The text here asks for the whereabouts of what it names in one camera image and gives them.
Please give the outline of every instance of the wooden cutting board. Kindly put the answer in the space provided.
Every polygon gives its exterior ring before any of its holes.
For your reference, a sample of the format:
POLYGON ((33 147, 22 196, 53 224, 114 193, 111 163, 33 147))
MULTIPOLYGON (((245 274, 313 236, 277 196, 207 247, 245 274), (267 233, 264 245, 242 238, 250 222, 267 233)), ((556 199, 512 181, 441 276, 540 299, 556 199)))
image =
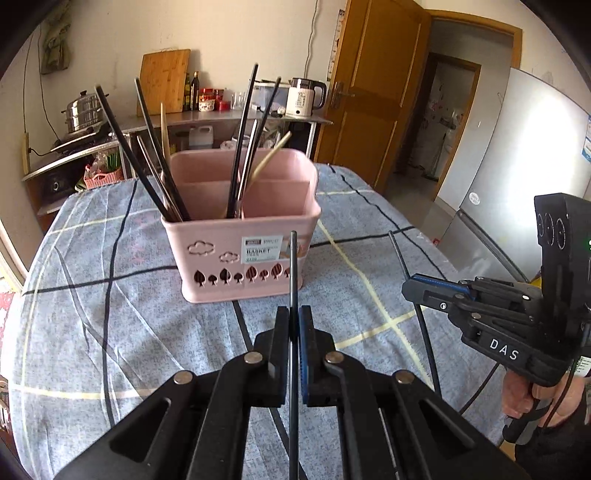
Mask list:
MULTIPOLYGON (((183 111, 190 53, 191 50, 167 50, 144 55, 139 83, 150 115, 160 114, 160 102, 166 107, 167 113, 183 111)), ((142 116, 139 102, 137 115, 142 116)))

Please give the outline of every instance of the white kettle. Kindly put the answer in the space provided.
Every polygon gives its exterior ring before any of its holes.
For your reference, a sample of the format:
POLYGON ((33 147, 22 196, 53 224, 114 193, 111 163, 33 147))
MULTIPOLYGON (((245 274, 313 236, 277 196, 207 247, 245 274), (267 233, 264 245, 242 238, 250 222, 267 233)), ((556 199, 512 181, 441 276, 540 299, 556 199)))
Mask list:
POLYGON ((312 110, 322 108, 326 102, 326 85, 323 82, 293 78, 287 95, 285 113, 289 116, 312 116, 312 110), (320 101, 314 104, 316 89, 320 89, 320 101))

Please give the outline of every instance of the pink plastic basket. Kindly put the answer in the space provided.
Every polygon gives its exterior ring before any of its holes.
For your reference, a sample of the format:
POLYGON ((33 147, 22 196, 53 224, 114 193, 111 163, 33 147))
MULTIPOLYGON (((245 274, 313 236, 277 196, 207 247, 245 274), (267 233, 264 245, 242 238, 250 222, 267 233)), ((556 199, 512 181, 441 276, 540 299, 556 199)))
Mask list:
POLYGON ((112 183, 117 183, 123 180, 123 169, 119 167, 117 170, 110 173, 97 173, 91 179, 85 178, 84 183, 86 184, 87 189, 95 189, 97 187, 102 187, 103 185, 111 185, 112 183))
MULTIPOLYGON (((256 152, 253 170, 267 152, 256 152)), ((171 158, 173 179, 193 220, 162 223, 183 296, 192 303, 288 293, 290 232, 298 233, 301 272, 320 217, 314 164, 302 152, 283 149, 244 195, 242 218, 224 219, 233 157, 233 151, 190 150, 171 158)))

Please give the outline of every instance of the screw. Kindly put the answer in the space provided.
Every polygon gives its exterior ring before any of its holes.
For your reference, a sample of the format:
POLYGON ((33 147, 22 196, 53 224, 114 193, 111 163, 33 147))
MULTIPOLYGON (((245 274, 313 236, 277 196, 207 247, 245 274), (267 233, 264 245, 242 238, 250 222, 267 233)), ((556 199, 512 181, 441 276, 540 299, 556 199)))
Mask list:
POLYGON ((330 364, 339 364, 345 359, 345 356, 341 352, 328 352, 324 358, 330 364))
POLYGON ((394 374, 394 378, 398 383, 402 385, 408 385, 413 383, 414 374, 412 372, 409 372, 408 370, 398 370, 394 374))
POLYGON ((244 355, 244 361, 249 365, 262 362, 262 355, 259 352, 248 352, 244 355))
POLYGON ((184 385, 189 383, 193 379, 193 374, 188 370, 181 370, 174 374, 174 383, 177 385, 184 385))

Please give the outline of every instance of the door handle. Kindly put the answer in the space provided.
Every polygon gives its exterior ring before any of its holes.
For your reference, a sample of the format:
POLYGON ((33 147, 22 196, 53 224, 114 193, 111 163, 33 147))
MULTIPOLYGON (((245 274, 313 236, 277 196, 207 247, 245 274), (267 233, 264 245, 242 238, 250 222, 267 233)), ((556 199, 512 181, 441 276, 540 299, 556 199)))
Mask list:
POLYGON ((335 86, 333 88, 333 96, 330 100, 330 107, 334 110, 340 108, 340 98, 341 97, 349 97, 353 98, 355 96, 354 93, 344 92, 343 91, 343 82, 335 82, 335 86))

